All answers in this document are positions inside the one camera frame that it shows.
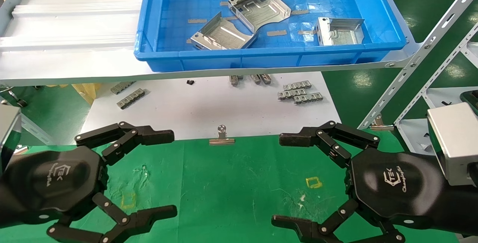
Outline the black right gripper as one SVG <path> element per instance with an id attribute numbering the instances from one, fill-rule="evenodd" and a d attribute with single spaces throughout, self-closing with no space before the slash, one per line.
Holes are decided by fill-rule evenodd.
<path id="1" fill-rule="evenodd" d="M 347 200 L 324 223 L 283 215 L 273 215 L 271 223 L 294 230 L 301 243 L 341 243 L 334 232 L 356 211 L 378 225 L 382 235 L 355 243 L 404 243 L 405 236 L 391 223 L 477 235 L 477 188 L 450 185 L 434 156 L 366 149 L 350 160 L 347 180 L 354 199 Z"/>

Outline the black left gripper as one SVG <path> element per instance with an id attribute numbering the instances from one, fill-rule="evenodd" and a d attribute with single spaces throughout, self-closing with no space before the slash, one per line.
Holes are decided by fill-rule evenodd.
<path id="1" fill-rule="evenodd" d="M 85 147 L 13 156 L 1 176 L 0 224 L 36 225 L 60 219 L 47 231 L 60 243 L 124 243 L 148 233 L 156 221 L 176 217 L 177 207 L 126 215 L 103 195 L 109 178 L 106 165 L 114 165 L 138 145 L 169 144 L 174 139 L 173 130 L 120 122 L 77 135 L 77 146 Z M 91 150 L 109 143 L 102 157 Z M 96 206 L 116 222 L 111 230 L 98 233 L 70 227 Z"/>

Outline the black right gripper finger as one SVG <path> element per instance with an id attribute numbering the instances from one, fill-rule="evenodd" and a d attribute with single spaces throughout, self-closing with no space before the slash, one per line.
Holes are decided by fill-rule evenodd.
<path id="1" fill-rule="evenodd" d="M 377 149 L 379 137 L 359 129 L 334 121 L 326 122 L 319 127 L 303 127 L 297 134 L 282 133 L 279 144 L 289 147 L 318 147 L 340 168 L 348 168 L 351 153 L 338 144 L 341 141 L 355 148 L 365 150 Z"/>

